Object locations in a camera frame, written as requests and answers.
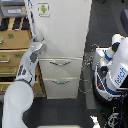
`drawer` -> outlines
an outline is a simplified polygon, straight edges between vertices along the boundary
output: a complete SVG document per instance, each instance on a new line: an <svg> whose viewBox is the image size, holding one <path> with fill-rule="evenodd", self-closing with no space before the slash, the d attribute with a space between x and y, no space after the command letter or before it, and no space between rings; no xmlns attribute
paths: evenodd
<svg viewBox="0 0 128 128"><path fill-rule="evenodd" d="M12 82L0 82L0 95L4 95L8 86L11 84ZM32 87L33 93L34 95L41 95L42 94L42 90L40 87L40 81L39 81L39 77L37 76L37 79L35 80L35 84Z"/></svg>
<svg viewBox="0 0 128 128"><path fill-rule="evenodd" d="M0 31L0 49L19 49L29 47L29 33L27 30Z"/></svg>
<svg viewBox="0 0 128 128"><path fill-rule="evenodd" d="M19 67L0 67L0 77L16 76ZM40 75L38 67L35 68L35 75Z"/></svg>
<svg viewBox="0 0 128 128"><path fill-rule="evenodd" d="M77 98L79 79L43 79L47 99Z"/></svg>
<svg viewBox="0 0 128 128"><path fill-rule="evenodd" d="M26 11L22 11L24 6L1 6L4 17L26 17Z"/></svg>
<svg viewBox="0 0 128 128"><path fill-rule="evenodd" d="M26 50L0 50L0 66L19 66Z"/></svg>
<svg viewBox="0 0 128 128"><path fill-rule="evenodd" d="M68 78L80 77L82 58L77 59L39 59L40 70L43 78Z"/></svg>

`label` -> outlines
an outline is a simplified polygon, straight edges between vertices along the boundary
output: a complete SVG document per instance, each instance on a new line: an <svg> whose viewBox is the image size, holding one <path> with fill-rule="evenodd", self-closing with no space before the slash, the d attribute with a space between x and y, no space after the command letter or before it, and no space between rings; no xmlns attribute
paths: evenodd
<svg viewBox="0 0 128 128"><path fill-rule="evenodd" d="M116 71L116 74L114 76L114 83L120 87L123 81L125 80L126 76L128 74L128 71L123 67L123 65L120 65L119 68Z"/></svg>
<svg viewBox="0 0 128 128"><path fill-rule="evenodd" d="M20 9L12 9L12 10L8 10L8 13L21 14L21 10Z"/></svg>
<svg viewBox="0 0 128 128"><path fill-rule="evenodd" d="M14 36L13 36L12 33L9 33L9 34L8 34L8 37L9 37L10 39L13 39L13 38L14 38Z"/></svg>
<svg viewBox="0 0 128 128"><path fill-rule="evenodd" d="M15 58L22 58L23 55L24 55L24 53L15 53L14 57Z"/></svg>
<svg viewBox="0 0 128 128"><path fill-rule="evenodd" d="M6 57L6 55L1 55L1 57Z"/></svg>

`white cabinet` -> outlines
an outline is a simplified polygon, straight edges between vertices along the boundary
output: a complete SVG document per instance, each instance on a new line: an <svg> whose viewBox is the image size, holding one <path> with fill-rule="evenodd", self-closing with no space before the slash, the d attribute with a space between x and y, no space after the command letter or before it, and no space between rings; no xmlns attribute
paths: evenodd
<svg viewBox="0 0 128 128"><path fill-rule="evenodd" d="M92 0L31 0L31 3L32 9L25 0L31 29L30 10L37 38L46 42L38 57L47 98L76 98ZM64 86L52 82L68 78L72 81L62 82Z"/></svg>

